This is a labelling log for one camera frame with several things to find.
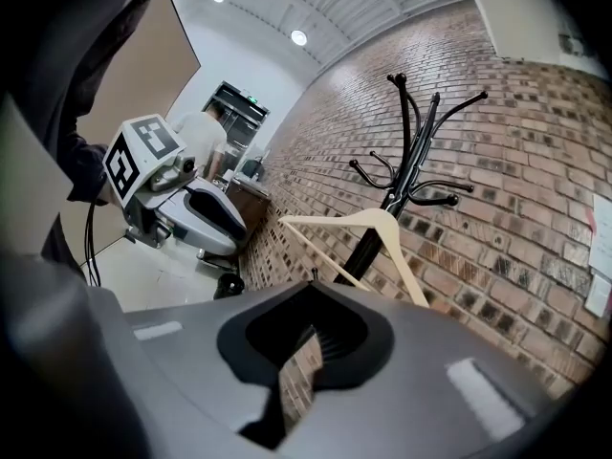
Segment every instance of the cable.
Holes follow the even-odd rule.
[[[94,209],[96,208],[96,200],[92,201],[87,211],[87,220],[85,221],[84,234],[84,249],[85,261],[87,262],[87,271],[89,273],[89,283],[92,286],[100,286],[101,279],[99,276],[98,263],[96,262],[96,248],[94,246]]]

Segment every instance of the black jacket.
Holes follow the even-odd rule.
[[[105,145],[88,144],[77,118],[88,114],[112,57],[136,29],[149,0],[37,0],[23,15],[8,90],[47,151],[73,182],[70,201],[96,201],[106,178]],[[43,256],[81,274],[59,216]]]

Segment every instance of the ceiling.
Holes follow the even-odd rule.
[[[315,75],[322,73],[362,42],[412,15],[460,0],[183,0],[184,11],[206,4],[244,20],[255,35],[262,33],[276,48],[297,55]],[[291,32],[304,31],[308,42],[298,47]]]

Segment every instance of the floor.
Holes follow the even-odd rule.
[[[222,272],[200,262],[197,251],[174,237],[157,250],[122,238],[96,255],[102,287],[126,313],[210,301]]]

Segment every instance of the wooden hanger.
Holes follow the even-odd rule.
[[[389,252],[391,260],[395,264],[400,277],[404,282],[412,302],[425,308],[429,307],[421,287],[419,286],[414,274],[408,267],[400,247],[400,227],[397,220],[387,211],[379,208],[365,209],[349,216],[329,218],[325,216],[283,216],[278,220],[291,230],[299,239],[305,242],[310,248],[316,251],[325,262],[342,274],[346,279],[355,284],[360,289],[367,289],[355,277],[350,275],[345,269],[328,257],[321,249],[306,238],[292,225],[317,225],[317,226],[338,226],[338,227],[359,227],[373,228],[380,236],[382,244]]]

